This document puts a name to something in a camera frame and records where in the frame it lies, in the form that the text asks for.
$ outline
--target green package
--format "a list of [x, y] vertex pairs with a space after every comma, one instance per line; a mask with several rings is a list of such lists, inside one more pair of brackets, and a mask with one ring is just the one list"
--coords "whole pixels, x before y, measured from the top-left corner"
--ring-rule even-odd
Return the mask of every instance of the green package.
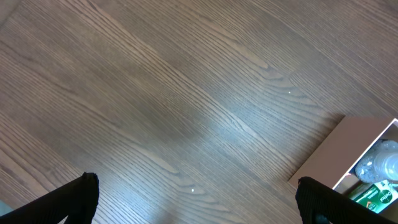
[[398, 198], [398, 192], [389, 186], [388, 180], [372, 184], [359, 195], [355, 192], [357, 191], [354, 191], [349, 197], [376, 213], [383, 211], [383, 209]]

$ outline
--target floor plank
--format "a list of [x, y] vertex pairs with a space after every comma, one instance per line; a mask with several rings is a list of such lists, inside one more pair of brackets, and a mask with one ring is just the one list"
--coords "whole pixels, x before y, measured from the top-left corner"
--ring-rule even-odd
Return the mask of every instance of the floor plank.
[[0, 200], [84, 170], [97, 223], [298, 223], [287, 179], [340, 119], [396, 114], [394, 10], [23, 0], [0, 28]]
[[0, 27], [7, 21], [7, 18], [17, 9], [21, 0], [0, 1]]

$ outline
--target wooden floor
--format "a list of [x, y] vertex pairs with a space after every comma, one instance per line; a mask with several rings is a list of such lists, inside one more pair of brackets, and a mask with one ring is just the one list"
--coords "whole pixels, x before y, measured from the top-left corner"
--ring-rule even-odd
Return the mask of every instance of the wooden floor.
[[287, 180], [397, 71], [395, 0], [1, 1], [0, 200], [88, 171], [96, 223], [300, 223]]

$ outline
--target black object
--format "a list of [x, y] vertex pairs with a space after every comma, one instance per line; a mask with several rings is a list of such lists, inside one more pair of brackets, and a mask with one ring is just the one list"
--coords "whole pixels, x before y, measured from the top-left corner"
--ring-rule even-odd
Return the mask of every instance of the black object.
[[56, 224], [66, 216], [65, 224], [91, 223], [100, 191], [98, 177], [84, 173], [81, 177], [0, 217], [0, 224]]
[[298, 181], [296, 201], [303, 224], [396, 224], [311, 177]]

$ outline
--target open box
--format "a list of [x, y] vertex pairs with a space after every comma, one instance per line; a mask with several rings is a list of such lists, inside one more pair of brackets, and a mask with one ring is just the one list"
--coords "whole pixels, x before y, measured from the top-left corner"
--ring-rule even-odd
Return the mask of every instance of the open box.
[[[398, 142], [398, 120], [347, 116], [290, 178], [289, 183], [297, 188], [299, 178], [308, 176], [345, 194], [360, 183], [354, 175], [347, 174], [378, 139]], [[394, 222], [398, 222], [396, 202], [398, 200], [381, 213]]]

